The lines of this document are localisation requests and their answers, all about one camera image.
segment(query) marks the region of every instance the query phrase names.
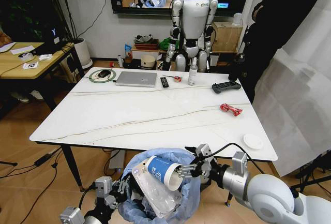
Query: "white table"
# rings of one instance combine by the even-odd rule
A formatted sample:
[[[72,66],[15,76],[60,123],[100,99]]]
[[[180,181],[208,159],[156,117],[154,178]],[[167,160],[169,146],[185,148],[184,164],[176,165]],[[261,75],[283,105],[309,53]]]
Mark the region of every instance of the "white table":
[[[90,69],[86,77],[99,69]],[[114,69],[115,79],[126,70],[129,69]],[[114,82],[93,83],[89,78],[81,79],[30,140],[65,147],[74,175],[78,170],[70,146],[144,151],[208,143],[211,150],[216,151],[234,142],[244,147],[253,159],[277,160],[244,90],[221,94],[212,90],[212,84],[228,81],[228,75],[198,73],[195,86],[189,86],[188,72],[157,73],[154,88],[115,86]],[[175,83],[172,78],[167,78],[169,88],[163,88],[159,79],[163,74],[183,76],[183,81]],[[243,112],[237,117],[232,112],[222,112],[222,103],[242,108]],[[243,143],[246,133],[258,136],[263,141],[263,148],[258,151],[249,149]],[[230,158],[237,150],[237,147],[230,146],[217,156]]]

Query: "green cloth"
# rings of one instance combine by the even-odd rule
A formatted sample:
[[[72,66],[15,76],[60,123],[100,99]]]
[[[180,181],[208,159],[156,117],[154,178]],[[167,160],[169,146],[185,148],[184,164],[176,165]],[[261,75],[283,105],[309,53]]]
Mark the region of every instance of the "green cloth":
[[[164,40],[159,44],[159,48],[160,48],[161,50],[167,51],[167,50],[168,50],[169,43],[170,43],[170,37],[164,39]],[[178,49],[178,47],[179,47],[179,40],[177,40],[177,42],[176,42],[176,49]]]

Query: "black remote control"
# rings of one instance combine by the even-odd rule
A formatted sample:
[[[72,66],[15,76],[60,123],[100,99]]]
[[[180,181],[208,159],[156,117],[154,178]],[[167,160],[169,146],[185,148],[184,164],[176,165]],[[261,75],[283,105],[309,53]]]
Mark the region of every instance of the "black remote control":
[[[161,79],[163,88],[168,88],[169,85],[168,85],[167,79],[166,78],[160,78],[160,79]]]
[[[229,81],[226,83],[215,83],[212,85],[212,89],[215,91],[215,93],[219,94],[222,91],[225,91],[227,89],[240,89],[242,86],[235,81]]]

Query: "blue paper cup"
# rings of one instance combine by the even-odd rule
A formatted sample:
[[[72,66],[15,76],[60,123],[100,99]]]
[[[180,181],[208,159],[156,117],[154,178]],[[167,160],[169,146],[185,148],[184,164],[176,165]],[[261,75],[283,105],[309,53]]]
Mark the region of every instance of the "blue paper cup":
[[[177,190],[183,181],[183,178],[179,177],[175,171],[179,166],[181,165],[178,163],[156,156],[150,157],[146,163],[149,173],[166,185],[171,191]]]

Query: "white curtain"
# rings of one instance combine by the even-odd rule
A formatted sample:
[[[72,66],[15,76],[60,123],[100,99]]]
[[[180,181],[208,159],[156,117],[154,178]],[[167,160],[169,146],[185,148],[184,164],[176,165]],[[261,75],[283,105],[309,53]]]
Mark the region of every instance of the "white curtain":
[[[260,1],[253,0],[250,12]],[[331,149],[330,60],[331,0],[318,0],[255,89],[253,106],[281,176]]]

